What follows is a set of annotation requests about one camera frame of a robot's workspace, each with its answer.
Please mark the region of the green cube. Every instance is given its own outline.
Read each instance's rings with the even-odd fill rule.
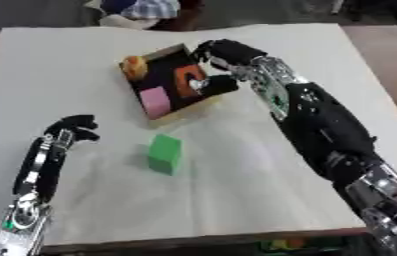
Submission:
[[[148,166],[173,175],[181,157],[181,141],[163,134],[156,135],[148,152]]]

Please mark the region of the pink cube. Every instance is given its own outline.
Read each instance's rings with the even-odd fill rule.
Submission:
[[[158,119],[170,113],[170,100],[162,86],[140,92],[140,98],[148,118]]]

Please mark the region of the cardboard tray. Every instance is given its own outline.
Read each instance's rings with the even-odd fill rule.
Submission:
[[[162,86],[170,99],[172,112],[158,119],[149,119],[150,126],[160,126],[185,117],[191,111],[199,111],[216,102],[217,97],[196,96],[182,98],[176,88],[175,69],[197,64],[191,57],[190,51],[184,44],[165,48],[154,53],[142,56],[148,64],[148,73],[141,81],[129,81],[134,94],[140,99],[140,92],[146,89]],[[123,73],[123,63],[119,64]]]

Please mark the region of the gray floor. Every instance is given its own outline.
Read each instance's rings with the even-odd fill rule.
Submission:
[[[10,26],[78,27],[89,25],[82,7],[88,0],[0,0],[0,28]],[[247,24],[336,22],[352,24],[345,15],[330,15],[333,0],[204,0],[200,29]],[[393,24],[389,13],[367,15],[361,24]]]

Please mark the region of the white fabric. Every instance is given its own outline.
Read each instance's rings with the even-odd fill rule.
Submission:
[[[84,6],[99,10],[102,13],[102,18],[99,21],[99,24],[102,27],[119,27],[144,30],[153,27],[160,21],[159,19],[130,20],[118,14],[105,16],[105,13],[100,8],[101,2],[101,0],[92,0],[87,2]]]
[[[148,128],[117,63],[221,38],[281,57],[321,84],[378,136],[378,153],[397,169],[397,108],[336,25],[190,33],[10,28],[0,34],[0,215],[35,136],[60,117],[91,113],[102,139],[69,153],[46,244],[361,227],[248,85],[204,113]],[[147,168],[147,145],[158,133],[183,140],[176,176]]]
[[[149,20],[129,20],[118,14],[108,15],[100,19],[100,26],[102,27],[119,27],[132,29],[149,29],[159,22],[158,19]]]

